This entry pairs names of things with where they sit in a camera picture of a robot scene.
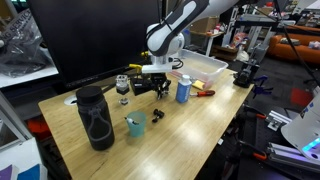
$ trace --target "computer monitor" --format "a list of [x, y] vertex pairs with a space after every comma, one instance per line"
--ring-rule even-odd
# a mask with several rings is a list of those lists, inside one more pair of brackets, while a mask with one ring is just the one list
[[140, 63], [159, 0], [28, 0], [66, 87], [80, 87]]

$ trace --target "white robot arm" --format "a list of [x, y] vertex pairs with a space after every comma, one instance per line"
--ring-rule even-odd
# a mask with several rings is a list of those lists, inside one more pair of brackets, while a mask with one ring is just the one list
[[152, 65], [142, 67], [142, 73], [165, 73], [172, 70], [168, 56], [184, 46], [180, 33], [192, 22], [214, 15], [220, 15], [239, 0], [185, 0], [160, 24], [153, 24], [147, 30], [147, 46], [152, 56]]

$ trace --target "clear plastic container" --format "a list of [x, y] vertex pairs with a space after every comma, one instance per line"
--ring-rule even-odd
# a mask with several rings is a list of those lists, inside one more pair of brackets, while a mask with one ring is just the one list
[[204, 89], [210, 88], [228, 67], [226, 62], [186, 49], [182, 49], [171, 57], [180, 58], [183, 61], [182, 68], [172, 71], [174, 76], [180, 78], [182, 74], [188, 74], [191, 78], [204, 82]]

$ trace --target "teal cup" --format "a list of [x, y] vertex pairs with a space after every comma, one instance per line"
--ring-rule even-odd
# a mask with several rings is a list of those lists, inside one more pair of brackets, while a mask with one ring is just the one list
[[144, 134], [146, 126], [146, 114], [140, 111], [133, 111], [127, 115], [127, 124], [131, 137], [139, 137]]

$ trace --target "black water bottle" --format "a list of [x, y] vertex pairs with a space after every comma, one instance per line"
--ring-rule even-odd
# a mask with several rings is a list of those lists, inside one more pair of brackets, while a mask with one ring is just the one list
[[76, 92], [78, 111], [91, 146], [105, 150], [112, 146], [114, 133], [108, 104], [98, 86], [87, 86]]

